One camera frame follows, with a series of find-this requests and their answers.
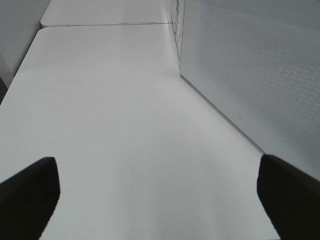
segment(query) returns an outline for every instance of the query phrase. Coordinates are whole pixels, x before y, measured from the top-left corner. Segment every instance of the white wall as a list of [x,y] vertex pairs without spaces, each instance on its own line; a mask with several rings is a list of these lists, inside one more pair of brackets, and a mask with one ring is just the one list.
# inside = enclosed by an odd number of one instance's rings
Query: white wall
[[[32,40],[41,28],[40,19],[49,1],[0,0],[0,76],[16,74]],[[12,80],[8,80],[6,76],[2,79],[8,87]]]

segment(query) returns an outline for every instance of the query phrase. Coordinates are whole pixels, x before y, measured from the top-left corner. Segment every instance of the white surface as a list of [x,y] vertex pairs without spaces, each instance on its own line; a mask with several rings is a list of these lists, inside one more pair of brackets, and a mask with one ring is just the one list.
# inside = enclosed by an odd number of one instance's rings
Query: white surface
[[13,76],[16,74],[37,31],[41,28],[40,19],[49,1],[0,1],[0,54]]
[[41,30],[0,106],[0,181],[56,157],[43,240],[278,239],[261,152],[180,79],[169,25]]
[[170,0],[51,0],[43,27],[168,23]]

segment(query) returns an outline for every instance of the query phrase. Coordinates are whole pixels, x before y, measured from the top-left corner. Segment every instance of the perforated panel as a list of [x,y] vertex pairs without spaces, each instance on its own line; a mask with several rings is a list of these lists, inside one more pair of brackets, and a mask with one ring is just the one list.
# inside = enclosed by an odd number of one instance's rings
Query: perforated panel
[[266,151],[320,179],[320,2],[252,3],[187,0],[181,74]]

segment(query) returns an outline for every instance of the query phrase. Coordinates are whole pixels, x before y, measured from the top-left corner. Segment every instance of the black object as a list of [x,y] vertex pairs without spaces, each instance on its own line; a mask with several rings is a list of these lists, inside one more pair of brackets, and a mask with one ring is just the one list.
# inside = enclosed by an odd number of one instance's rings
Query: black object
[[0,77],[0,104],[2,103],[2,100],[4,99],[7,91],[8,91],[8,88],[5,85],[5,83],[2,80],[2,78]]
[[320,240],[320,182],[274,155],[261,158],[257,193],[282,240]]
[[0,240],[38,240],[60,196],[54,157],[45,157],[0,184]]

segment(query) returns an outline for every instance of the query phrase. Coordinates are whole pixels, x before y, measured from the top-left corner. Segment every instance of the white table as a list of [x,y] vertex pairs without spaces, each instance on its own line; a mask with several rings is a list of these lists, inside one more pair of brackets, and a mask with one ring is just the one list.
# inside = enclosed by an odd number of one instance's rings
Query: white table
[[56,157],[43,240],[279,239],[262,153],[178,73],[168,25],[42,29],[0,106],[0,181]]
[[168,23],[170,0],[51,0],[43,27]]

